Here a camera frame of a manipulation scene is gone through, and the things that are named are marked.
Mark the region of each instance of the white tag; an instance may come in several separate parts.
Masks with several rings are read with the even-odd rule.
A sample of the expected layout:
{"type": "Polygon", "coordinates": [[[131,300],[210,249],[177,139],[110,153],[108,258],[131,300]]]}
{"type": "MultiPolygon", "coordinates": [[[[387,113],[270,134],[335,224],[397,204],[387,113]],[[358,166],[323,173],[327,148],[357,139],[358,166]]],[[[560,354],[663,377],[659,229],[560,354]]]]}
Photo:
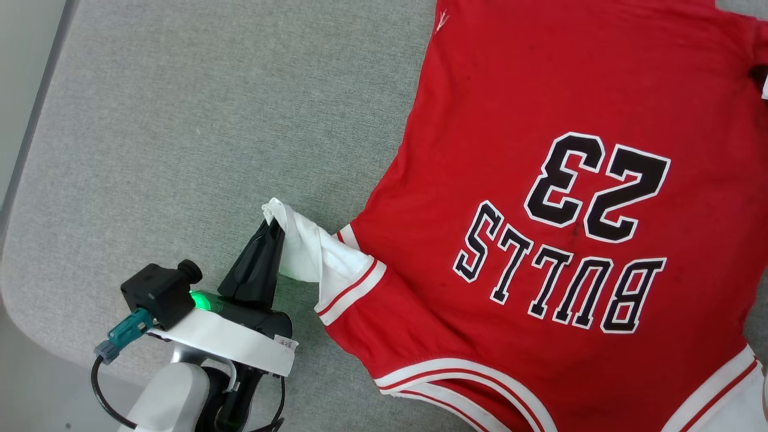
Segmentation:
{"type": "Polygon", "coordinates": [[[275,334],[275,342],[277,342],[280,345],[283,345],[285,347],[290,348],[291,351],[296,351],[296,347],[299,346],[299,343],[291,340],[287,337],[280,336],[279,334],[275,334]]]}

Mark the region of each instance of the basketball jersey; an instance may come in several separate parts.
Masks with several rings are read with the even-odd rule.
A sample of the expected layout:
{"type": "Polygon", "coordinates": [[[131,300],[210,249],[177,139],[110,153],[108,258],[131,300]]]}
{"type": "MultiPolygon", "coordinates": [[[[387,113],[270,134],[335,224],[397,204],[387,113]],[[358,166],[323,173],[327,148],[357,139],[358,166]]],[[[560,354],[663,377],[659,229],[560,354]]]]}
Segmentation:
{"type": "Polygon", "coordinates": [[[766,29],[704,0],[438,0],[399,152],[335,236],[361,252],[305,257],[330,336],[477,430],[696,430],[762,379],[766,29]]]}

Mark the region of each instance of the robotic arm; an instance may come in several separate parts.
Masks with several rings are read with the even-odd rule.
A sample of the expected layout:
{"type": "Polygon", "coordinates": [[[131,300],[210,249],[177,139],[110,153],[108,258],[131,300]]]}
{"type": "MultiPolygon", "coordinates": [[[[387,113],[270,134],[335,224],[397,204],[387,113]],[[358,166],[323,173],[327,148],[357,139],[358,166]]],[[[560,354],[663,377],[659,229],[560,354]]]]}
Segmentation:
{"type": "Polygon", "coordinates": [[[253,432],[280,429],[285,377],[298,345],[290,340],[290,318],[272,310],[284,238],[275,221],[264,222],[222,281],[219,295],[190,291],[203,275],[187,260],[176,270],[150,264],[122,284],[132,314],[96,348],[91,371],[96,398],[121,423],[120,432],[243,432],[256,388],[268,376],[281,381],[280,408],[253,432]],[[143,334],[171,342],[174,353],[126,418],[104,400],[98,371],[143,334]],[[205,360],[227,372],[202,367],[205,360]]]}

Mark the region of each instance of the green light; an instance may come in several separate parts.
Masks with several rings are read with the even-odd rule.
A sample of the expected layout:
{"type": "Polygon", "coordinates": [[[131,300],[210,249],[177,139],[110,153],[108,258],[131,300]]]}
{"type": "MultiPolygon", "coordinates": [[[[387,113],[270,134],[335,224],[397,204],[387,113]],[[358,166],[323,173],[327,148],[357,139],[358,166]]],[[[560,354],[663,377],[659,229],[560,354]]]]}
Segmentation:
{"type": "Polygon", "coordinates": [[[196,308],[202,309],[204,311],[210,311],[210,301],[208,301],[204,295],[196,291],[190,291],[190,296],[192,296],[192,300],[194,300],[194,306],[196,308]]]}

